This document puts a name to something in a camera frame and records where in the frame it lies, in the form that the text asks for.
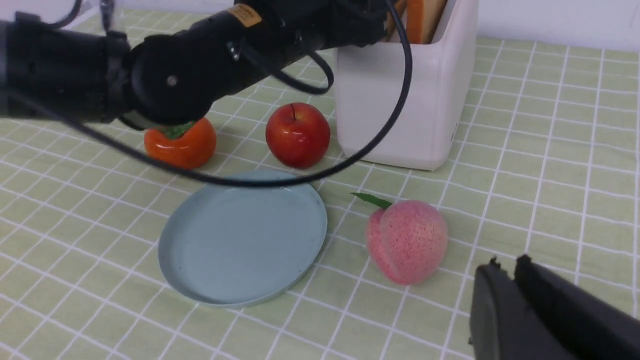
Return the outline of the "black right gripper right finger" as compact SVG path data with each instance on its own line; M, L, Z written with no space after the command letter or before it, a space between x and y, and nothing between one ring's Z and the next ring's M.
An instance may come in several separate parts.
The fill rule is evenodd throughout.
M515 283L562 346L581 360L637 360L639 321L536 264L516 261Z

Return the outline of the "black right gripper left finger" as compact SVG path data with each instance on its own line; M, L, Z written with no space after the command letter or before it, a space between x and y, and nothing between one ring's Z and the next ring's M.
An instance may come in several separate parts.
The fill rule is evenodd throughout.
M476 360L574 360L530 308L495 258L477 267L470 344Z

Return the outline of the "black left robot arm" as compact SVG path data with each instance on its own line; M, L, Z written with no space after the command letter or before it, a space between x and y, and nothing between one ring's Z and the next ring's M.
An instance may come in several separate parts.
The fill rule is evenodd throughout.
M136 130L183 125L211 105L268 76L323 95L284 68L317 52L365 47L387 36L393 0L236 0L175 34L131 46L123 32L104 35L55 28L34 14L1 22L1 116L45 119L6 89L85 123L121 119Z

